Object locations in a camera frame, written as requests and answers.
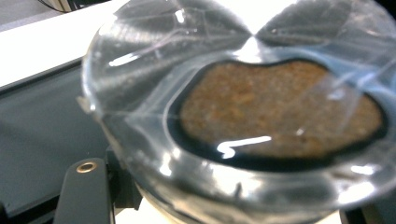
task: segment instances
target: brown soil sample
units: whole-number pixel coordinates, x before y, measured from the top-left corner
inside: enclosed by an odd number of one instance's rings
[[[256,156],[319,158],[371,138],[383,124],[370,97],[346,100],[352,87],[342,86],[332,98],[334,77],[316,63],[222,63],[202,76],[181,105],[180,122],[190,137],[214,146],[270,136],[229,146]]]

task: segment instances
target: dark liquid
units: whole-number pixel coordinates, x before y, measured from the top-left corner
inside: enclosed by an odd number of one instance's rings
[[[180,110],[183,106],[184,101],[189,97],[194,86],[205,76],[204,68],[193,81],[184,89],[184,91],[176,98],[169,109],[170,118],[179,118]],[[229,159],[223,159],[223,153],[217,151],[217,145],[211,145],[199,139],[191,137],[185,132],[182,127],[181,119],[169,119],[167,125],[169,132],[172,135],[174,141],[184,150],[190,153],[208,159],[216,161],[222,164],[230,165],[237,168],[257,170],[257,171],[269,171],[269,172],[299,172],[311,169],[319,169],[334,165],[336,163],[350,160],[363,152],[369,145],[383,138],[387,134],[388,121],[385,112],[380,109],[382,125],[375,132],[373,132],[368,138],[362,139],[358,142],[351,143],[350,145],[329,152],[326,156],[319,158],[275,158],[265,157],[260,155],[251,155],[248,153],[242,153],[235,151],[235,155]]]

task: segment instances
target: transparent dish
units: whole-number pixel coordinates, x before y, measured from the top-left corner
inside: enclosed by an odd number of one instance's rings
[[[120,162],[167,212],[307,222],[395,187],[395,50],[395,23],[371,1],[133,0],[92,41],[83,90]],[[273,67],[291,63],[268,84]],[[306,63],[325,75],[282,100],[303,85]],[[229,70],[205,81],[222,64]]]

